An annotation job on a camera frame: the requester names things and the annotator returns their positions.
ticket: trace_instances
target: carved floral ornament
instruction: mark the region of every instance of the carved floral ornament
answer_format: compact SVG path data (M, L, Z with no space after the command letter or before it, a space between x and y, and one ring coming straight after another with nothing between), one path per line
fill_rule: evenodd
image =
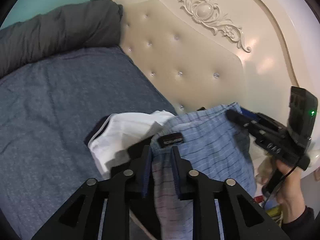
M241 26L236 26L228 14L223 14L217 3L211 0L178 0L192 19L199 24L212 30L213 35L218 31L223 32L223 36L228 37L232 42L237 44L238 49L245 52L251 52L251 47L244 45L244 34Z

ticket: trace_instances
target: hand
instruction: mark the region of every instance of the hand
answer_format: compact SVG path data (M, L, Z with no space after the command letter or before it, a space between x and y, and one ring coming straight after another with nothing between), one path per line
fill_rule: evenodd
M272 159L267 157L258 168L259 175L256 177L257 182L266 184L272 173ZM282 174L286 175L291 171L291 167L287 166L280 160L276 160L276 166ZM276 200L281 204L284 219L283 223L287 224L302 215L305 211L305 202L302 195L300 181L302 170L297 167L282 183L280 190L276 195Z
M292 168L276 160L276 166L282 174L286 175ZM276 195L277 202L283 208L283 223L287 224L302 215L306 205L301 191L301 173L302 169L297 167L282 183L281 188Z

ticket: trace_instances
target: red object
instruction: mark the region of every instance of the red object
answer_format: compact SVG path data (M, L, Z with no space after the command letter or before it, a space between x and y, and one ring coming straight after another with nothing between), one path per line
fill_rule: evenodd
M261 196L254 197L254 201L257 203L263 202L263 196L261 195Z

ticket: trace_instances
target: white headboard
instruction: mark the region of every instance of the white headboard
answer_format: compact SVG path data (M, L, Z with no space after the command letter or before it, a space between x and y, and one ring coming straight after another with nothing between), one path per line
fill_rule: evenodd
M320 96L277 0L113 1L124 6L121 47L178 113L237 101L286 123L292 85Z
M178 113L244 104L240 59L159 0L124 7L121 47Z

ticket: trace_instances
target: white cloth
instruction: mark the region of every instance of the white cloth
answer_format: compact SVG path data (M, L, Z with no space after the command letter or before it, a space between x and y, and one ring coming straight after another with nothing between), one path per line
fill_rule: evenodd
M172 117L174 115L167 111L110 115L88 143L95 164L104 179L110 178L112 167L130 160L128 147L160 132L164 123ZM96 138L106 125L104 132Z

